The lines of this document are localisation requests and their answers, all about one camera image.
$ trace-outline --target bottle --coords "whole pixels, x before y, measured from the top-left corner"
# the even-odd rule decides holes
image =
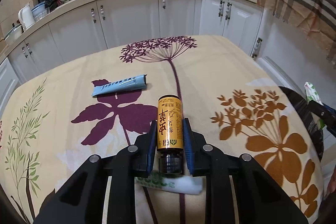
[[[181,174],[183,170],[182,102],[175,95],[162,96],[157,106],[159,172]]]

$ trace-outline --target electric kettle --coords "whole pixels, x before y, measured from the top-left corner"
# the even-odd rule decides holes
[[[31,25],[35,23],[35,20],[33,18],[33,13],[30,9],[29,4],[27,4],[25,7],[23,7],[18,14],[18,18],[20,23],[23,26],[23,30],[27,30]]]

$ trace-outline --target metal screw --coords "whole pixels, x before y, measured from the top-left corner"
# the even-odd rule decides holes
[[[210,145],[210,144],[205,144],[205,145],[203,145],[203,150],[204,151],[211,151],[213,149],[213,147],[212,147],[212,145]]]
[[[138,150],[138,147],[136,145],[130,145],[127,148],[127,150],[130,151],[130,152],[136,152]]]
[[[92,155],[90,158],[89,158],[89,161],[90,162],[97,162],[99,160],[99,156],[98,155]]]
[[[241,158],[244,160],[244,161],[250,161],[252,159],[251,155],[250,154],[243,154],[241,156]]]

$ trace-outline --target cream tablecloth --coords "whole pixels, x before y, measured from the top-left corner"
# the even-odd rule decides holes
[[[147,74],[146,90],[91,97],[94,85],[140,74]],[[32,223],[90,155],[115,155],[148,132],[166,94],[182,97],[184,117],[208,143],[253,155],[313,223],[323,180],[303,123],[267,74],[218,36],[109,49],[16,89],[2,116],[0,183],[18,213]],[[205,191],[183,197],[138,184],[135,190],[138,224],[204,223]]]

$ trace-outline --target yellow label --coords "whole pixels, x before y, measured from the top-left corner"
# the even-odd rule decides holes
[[[175,97],[159,100],[157,107],[157,149],[182,148],[182,103]]]

